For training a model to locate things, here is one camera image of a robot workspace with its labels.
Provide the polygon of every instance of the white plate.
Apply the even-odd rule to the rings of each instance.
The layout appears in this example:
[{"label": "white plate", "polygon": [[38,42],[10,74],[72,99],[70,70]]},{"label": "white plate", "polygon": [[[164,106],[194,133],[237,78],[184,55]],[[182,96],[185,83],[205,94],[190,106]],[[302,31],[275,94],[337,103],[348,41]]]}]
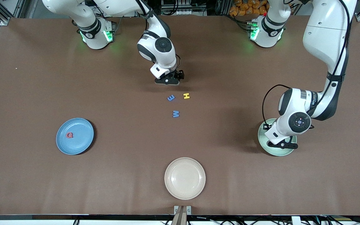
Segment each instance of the white plate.
[{"label": "white plate", "polygon": [[205,171],[192,158],[178,158],[170,163],[165,172],[165,185],[174,197],[190,200],[197,197],[205,187]]}]

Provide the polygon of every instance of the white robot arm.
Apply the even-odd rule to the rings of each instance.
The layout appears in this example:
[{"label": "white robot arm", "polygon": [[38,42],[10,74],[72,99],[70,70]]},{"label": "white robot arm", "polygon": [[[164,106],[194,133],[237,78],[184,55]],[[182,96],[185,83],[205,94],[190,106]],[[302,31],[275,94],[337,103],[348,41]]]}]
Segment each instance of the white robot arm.
[{"label": "white robot arm", "polygon": [[[265,136],[269,139],[267,143],[269,147],[297,148],[296,144],[284,140],[305,133],[311,126],[312,118],[323,121],[332,117],[336,111],[348,62],[347,40],[356,0],[313,0],[313,5],[314,10],[305,30],[303,43],[309,53],[327,65],[324,91],[290,88],[282,95],[278,107],[280,117],[271,126],[266,124],[268,130]],[[267,13],[269,19],[267,17],[261,19],[262,25],[271,24],[270,29],[261,29],[255,39],[255,41],[258,40],[256,43],[259,45],[268,43],[266,47],[276,44],[279,39],[278,36],[286,21],[281,15],[289,15],[289,7],[281,6],[281,13],[277,13],[276,17],[271,17],[271,10],[276,11],[272,8],[273,6],[277,4],[270,3]],[[277,29],[277,34],[273,37],[266,32],[271,29]]]},{"label": "white robot arm", "polygon": [[[71,17],[90,48],[102,49],[113,41],[112,22],[95,17],[90,7],[81,4],[84,0],[42,1],[51,12]],[[157,84],[179,85],[184,73],[176,70],[176,52],[169,39],[170,28],[144,0],[95,0],[95,3],[112,17],[136,11],[147,20],[149,27],[137,43],[137,49],[142,57],[154,63],[150,71]]]}]

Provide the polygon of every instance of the table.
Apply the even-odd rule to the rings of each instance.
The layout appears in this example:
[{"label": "table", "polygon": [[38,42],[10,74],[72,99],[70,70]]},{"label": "table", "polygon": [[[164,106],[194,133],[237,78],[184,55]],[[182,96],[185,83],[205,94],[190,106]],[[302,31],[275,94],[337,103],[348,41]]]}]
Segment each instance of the table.
[{"label": "table", "polygon": [[[272,157],[257,140],[266,91],[279,83],[323,90],[326,65],[302,44],[308,17],[291,17],[269,49],[225,17],[163,18],[186,75],[178,87],[155,85],[138,54],[142,19],[123,19],[103,50],[83,44],[66,19],[1,27],[0,214],[166,214],[191,205],[194,214],[360,215],[360,23],[336,115],[313,121],[292,154]],[[268,118],[278,117],[284,91],[268,96]],[[172,94],[177,101],[166,99]],[[74,117],[97,134],[89,151],[69,156],[55,136]],[[206,171],[204,191],[189,201],[164,185],[179,157]]]}]

